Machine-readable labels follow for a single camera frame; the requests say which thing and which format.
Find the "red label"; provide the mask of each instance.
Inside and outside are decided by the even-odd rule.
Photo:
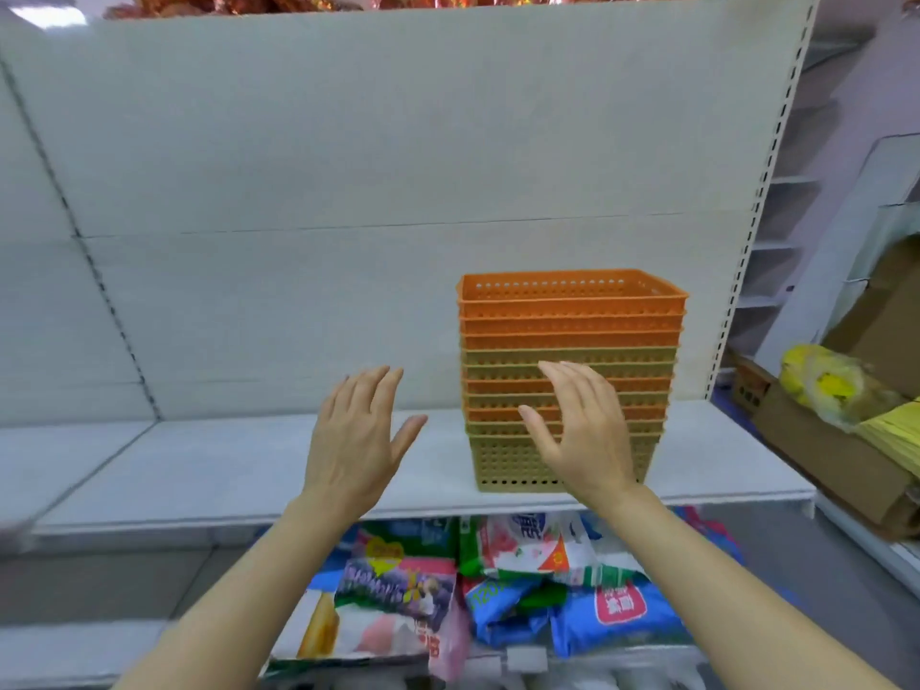
[[[594,592],[594,613],[602,625],[622,625],[648,612],[642,592],[631,583],[622,588],[599,588]]]

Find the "floor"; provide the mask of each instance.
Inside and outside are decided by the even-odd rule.
[[[710,506],[753,571],[903,690],[920,690],[920,601],[819,513]],[[31,557],[0,564],[0,625],[181,615],[239,550]],[[718,681],[709,679],[710,690]]]

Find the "olive green basket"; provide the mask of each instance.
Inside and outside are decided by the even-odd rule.
[[[630,435],[636,478],[649,472],[661,433]],[[470,435],[473,470],[479,491],[560,492],[566,488],[550,471],[530,436]]]

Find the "person's right hand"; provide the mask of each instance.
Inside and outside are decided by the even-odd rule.
[[[557,442],[535,409],[518,407],[543,461],[593,510],[637,486],[629,429],[610,382],[586,365],[540,362],[562,410]]]

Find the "perforated basket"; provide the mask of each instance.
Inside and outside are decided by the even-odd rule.
[[[575,332],[571,334],[495,334],[460,337],[471,350],[488,348],[638,348],[676,347],[680,331]]]
[[[589,317],[460,319],[461,334],[570,334],[572,332],[680,331],[683,314],[619,314]]]
[[[537,413],[546,421],[561,421],[562,412],[558,406],[535,406]],[[668,413],[667,405],[657,406],[624,406],[623,416],[627,421],[646,420],[663,421]],[[521,414],[514,408],[505,409],[473,409],[464,406],[464,416],[467,421],[520,421]]]
[[[617,392],[667,392],[671,389],[670,377],[606,378]],[[525,394],[553,391],[553,384],[543,380],[464,380],[466,394]]]
[[[677,359],[677,347],[639,348],[461,348],[460,362],[464,365],[533,365],[541,360],[569,360],[598,365],[624,363],[672,363]],[[671,370],[660,375],[670,375]]]
[[[661,433],[664,431],[664,419],[651,421],[627,421],[630,435]],[[547,421],[546,428],[554,436],[562,435],[561,421]],[[466,423],[466,433],[470,436],[526,436],[527,427],[523,421],[470,421]]]
[[[645,479],[659,436],[631,439],[636,478]],[[565,491],[529,437],[470,437],[480,491]]]
[[[681,314],[687,298],[634,268],[467,274],[457,293],[466,319]]]
[[[656,406],[668,403],[668,392],[621,392],[619,393],[620,405],[624,408],[634,406]],[[515,411],[520,405],[555,406],[556,394],[466,394],[463,398],[464,406],[470,409],[501,409],[513,408]]]
[[[628,379],[654,379],[670,376],[674,369],[673,361],[663,363],[589,363],[589,365],[608,380],[613,380],[615,384]],[[466,382],[547,382],[546,375],[537,367],[536,363],[523,365],[465,365],[462,372]]]

